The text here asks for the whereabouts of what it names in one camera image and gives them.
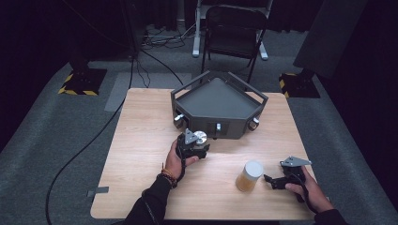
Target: right hand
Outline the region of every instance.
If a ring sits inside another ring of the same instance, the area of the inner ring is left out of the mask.
[[[313,208],[318,212],[322,213],[330,209],[334,209],[331,202],[326,198],[325,194],[322,192],[321,187],[316,183],[316,181],[310,176],[305,166],[301,166],[301,169],[305,175],[305,187],[309,192],[310,203]],[[293,191],[301,195],[302,199],[305,200],[304,190],[300,185],[286,184],[286,189]]]
[[[170,151],[169,154],[167,155],[166,165],[164,169],[169,171],[175,179],[178,179],[178,177],[181,175],[182,166],[181,166],[181,159],[176,154],[176,145],[177,145],[177,140],[175,140],[172,143],[172,146],[170,147]],[[186,166],[190,166],[197,161],[199,161],[199,157],[197,156],[188,157],[185,161],[185,164]]]

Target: chair leg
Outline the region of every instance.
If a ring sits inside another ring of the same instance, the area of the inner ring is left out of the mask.
[[[248,68],[251,63],[252,63],[252,59],[250,59],[249,64],[248,64],[248,66],[246,66],[246,68]]]
[[[250,83],[250,79],[252,78],[252,74],[253,74],[253,69],[254,69],[254,65],[255,65],[255,60],[257,59],[257,54],[255,55],[255,57],[253,59],[251,59],[252,61],[252,66],[250,67],[250,72],[249,72],[249,76],[248,76],[248,80],[246,81],[246,83]]]
[[[206,61],[206,47],[203,48],[203,56],[202,56],[202,70],[201,73],[205,70],[205,61]]]

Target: forearm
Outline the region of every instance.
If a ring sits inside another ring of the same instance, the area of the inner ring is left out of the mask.
[[[149,205],[154,218],[161,224],[166,213],[167,197],[170,192],[170,182],[164,177],[158,177],[145,192],[145,201]],[[132,207],[124,224],[154,224],[142,198]]]
[[[337,209],[330,209],[328,211],[315,215],[316,225],[346,225],[344,218]]]

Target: gray carpet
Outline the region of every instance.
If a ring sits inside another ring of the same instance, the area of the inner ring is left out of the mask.
[[[267,32],[265,43],[269,59],[257,59],[252,85],[260,91],[280,92],[279,74],[300,71],[292,63],[305,35]],[[191,46],[192,39],[189,38],[185,40],[185,46],[178,49],[163,47],[146,51],[177,75],[188,78],[199,75],[201,65],[201,58],[191,57]],[[140,53],[139,60],[153,84],[149,87],[179,86],[171,72],[151,57]],[[235,61],[215,56],[208,67],[241,74],[247,72],[244,68],[247,62],[232,62]],[[98,61],[89,66],[108,69],[99,96],[58,95],[71,71],[70,66],[65,65],[48,82],[0,155],[0,224],[46,224],[46,194],[56,173],[98,134],[117,109],[126,87],[119,93],[114,87],[125,81],[120,81],[120,76],[130,74],[130,63],[125,60]],[[133,78],[132,86],[143,85],[136,70]],[[289,98],[288,103],[308,156],[314,163],[319,184],[351,224],[396,224],[397,212],[319,80],[314,78],[314,82],[321,98]],[[58,177],[49,205],[53,224],[111,224],[117,221],[92,218],[92,198],[86,197],[86,192],[98,185],[118,116],[119,113]],[[286,225],[311,223],[281,222]]]

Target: wooden table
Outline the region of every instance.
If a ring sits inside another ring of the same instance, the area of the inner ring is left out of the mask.
[[[180,134],[173,125],[171,91],[134,88],[127,93],[99,181],[99,187],[109,187],[109,192],[96,195],[92,217],[125,218],[160,173],[171,143]],[[255,131],[247,131],[239,140],[208,140],[207,157],[188,167],[184,179],[171,190],[166,219],[313,219],[295,195],[273,190],[263,177],[251,192],[241,192],[235,185],[250,159],[260,161],[265,174],[274,178],[283,176],[281,160],[308,159],[284,95],[265,95],[268,103]]]

